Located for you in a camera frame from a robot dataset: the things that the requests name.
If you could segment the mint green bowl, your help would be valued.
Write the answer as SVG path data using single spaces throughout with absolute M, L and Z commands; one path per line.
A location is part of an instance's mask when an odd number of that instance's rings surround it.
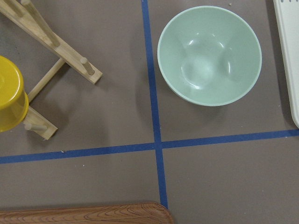
M 262 67 L 259 40 L 237 14 L 215 6 L 189 8 L 164 27 L 157 61 L 168 87 L 182 99 L 222 106 L 244 97 Z

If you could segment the wooden peg drying rack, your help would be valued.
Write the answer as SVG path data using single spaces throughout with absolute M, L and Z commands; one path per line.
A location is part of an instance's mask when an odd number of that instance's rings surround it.
M 0 3 L 0 54 L 21 71 L 29 98 L 26 119 L 0 135 L 1 144 L 24 142 L 32 136 L 23 126 L 49 125 L 37 131 L 50 138 L 58 127 L 84 136 L 95 118 L 89 88 L 101 72 L 51 30 L 39 26 L 42 16 L 28 1 Z

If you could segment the brown wooden tray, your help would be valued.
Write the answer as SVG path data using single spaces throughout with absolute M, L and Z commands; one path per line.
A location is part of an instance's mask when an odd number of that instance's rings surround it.
M 5 210 L 2 224 L 173 224 L 159 203 L 134 203 L 81 208 Z

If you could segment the cream bear tray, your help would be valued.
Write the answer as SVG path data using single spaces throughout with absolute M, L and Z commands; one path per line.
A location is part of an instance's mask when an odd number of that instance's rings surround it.
M 284 61 L 292 119 L 299 125 L 299 2 L 273 1 Z

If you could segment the yellow plastic cup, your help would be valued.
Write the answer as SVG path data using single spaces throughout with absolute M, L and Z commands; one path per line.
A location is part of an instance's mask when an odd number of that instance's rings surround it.
M 0 131 L 19 125 L 28 112 L 28 96 L 23 76 L 9 59 L 0 57 Z

